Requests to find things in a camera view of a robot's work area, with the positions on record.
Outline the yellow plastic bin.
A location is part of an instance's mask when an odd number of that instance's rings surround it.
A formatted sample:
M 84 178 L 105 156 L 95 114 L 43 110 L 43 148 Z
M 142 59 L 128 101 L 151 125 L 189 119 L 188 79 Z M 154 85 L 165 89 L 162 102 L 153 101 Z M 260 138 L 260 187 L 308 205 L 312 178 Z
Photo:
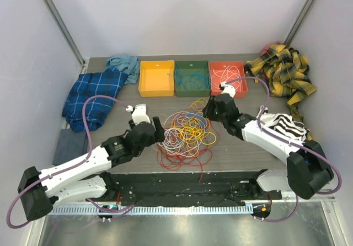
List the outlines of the yellow plastic bin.
M 174 95 L 174 60 L 141 61 L 138 91 L 141 97 Z

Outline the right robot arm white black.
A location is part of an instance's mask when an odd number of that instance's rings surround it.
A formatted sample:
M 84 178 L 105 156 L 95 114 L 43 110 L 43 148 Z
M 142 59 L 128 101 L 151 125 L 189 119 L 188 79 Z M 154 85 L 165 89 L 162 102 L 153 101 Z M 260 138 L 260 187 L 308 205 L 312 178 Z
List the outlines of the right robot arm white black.
M 266 150 L 286 165 L 285 170 L 265 170 L 249 185 L 255 199 L 269 191 L 291 190 L 302 199 L 310 199 L 334 178 L 323 150 L 316 141 L 300 142 L 273 131 L 266 133 L 255 117 L 239 112 L 228 94 L 210 96 L 202 110 L 203 116 L 220 122 L 232 136 Z

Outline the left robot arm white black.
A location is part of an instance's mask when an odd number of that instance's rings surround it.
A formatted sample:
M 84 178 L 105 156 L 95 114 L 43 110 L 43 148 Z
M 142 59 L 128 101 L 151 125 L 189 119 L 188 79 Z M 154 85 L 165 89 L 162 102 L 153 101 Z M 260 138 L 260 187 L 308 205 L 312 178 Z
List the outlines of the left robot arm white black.
M 26 220 L 38 220 L 66 202 L 88 198 L 112 201 L 118 185 L 107 170 L 131 161 L 144 148 L 164 139 L 164 128 L 159 118 L 154 117 L 152 123 L 131 125 L 123 135 L 111 137 L 69 162 L 41 171 L 35 167 L 26 169 L 17 196 Z

